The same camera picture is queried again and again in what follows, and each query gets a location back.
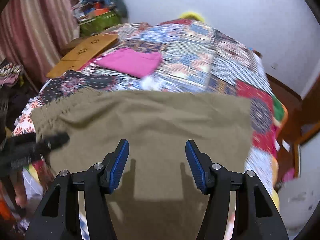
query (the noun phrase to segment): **blue gripper pad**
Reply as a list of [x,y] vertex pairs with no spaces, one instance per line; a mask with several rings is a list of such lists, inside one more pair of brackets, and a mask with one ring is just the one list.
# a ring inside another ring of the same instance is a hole
[[118,186],[129,156],[129,142],[121,139],[116,150],[106,155],[103,160],[105,179],[108,184],[108,194],[111,194]]
[[194,140],[186,142],[186,157],[195,180],[196,186],[205,195],[210,193],[210,188],[214,185],[214,177],[211,175],[210,157],[201,153]]

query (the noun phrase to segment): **khaki fabric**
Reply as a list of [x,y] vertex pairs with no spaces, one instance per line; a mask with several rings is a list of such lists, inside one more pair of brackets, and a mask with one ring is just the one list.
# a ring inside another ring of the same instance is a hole
[[[129,141],[120,185],[106,196],[119,240],[194,240],[208,196],[196,188],[185,143],[193,139],[213,162],[243,172],[251,146],[249,113],[248,99],[213,93],[81,89],[34,109],[32,120],[38,137],[70,135],[50,154],[55,172],[87,170],[121,138]],[[83,197],[79,208],[84,213]]]

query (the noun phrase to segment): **wooden furniture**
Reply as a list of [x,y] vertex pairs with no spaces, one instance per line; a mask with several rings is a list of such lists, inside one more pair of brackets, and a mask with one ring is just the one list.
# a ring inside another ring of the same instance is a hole
[[91,36],[66,54],[47,74],[48,78],[61,76],[67,70],[79,70],[85,63],[102,52],[110,49],[117,42],[118,35]]

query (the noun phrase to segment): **pink curtain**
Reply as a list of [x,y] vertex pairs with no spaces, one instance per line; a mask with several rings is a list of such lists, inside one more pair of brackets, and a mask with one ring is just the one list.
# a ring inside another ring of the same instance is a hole
[[63,45],[79,36],[74,0],[10,0],[0,15],[0,59],[22,64],[35,82],[60,60]]

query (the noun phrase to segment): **bedsheet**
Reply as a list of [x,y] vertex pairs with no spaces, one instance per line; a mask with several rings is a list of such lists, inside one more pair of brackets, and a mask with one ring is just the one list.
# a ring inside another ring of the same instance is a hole
[[[47,82],[30,100],[13,131],[14,135],[33,132],[32,109],[82,87],[107,91],[158,90],[171,92],[214,92],[251,99],[252,147],[245,170],[254,170],[267,191],[272,193],[272,90],[256,55],[243,44],[211,26],[178,19],[151,27],[146,23],[113,28],[120,44],[88,62],[80,71],[67,71]],[[161,52],[159,68],[146,78],[99,67],[96,61],[119,48]]]

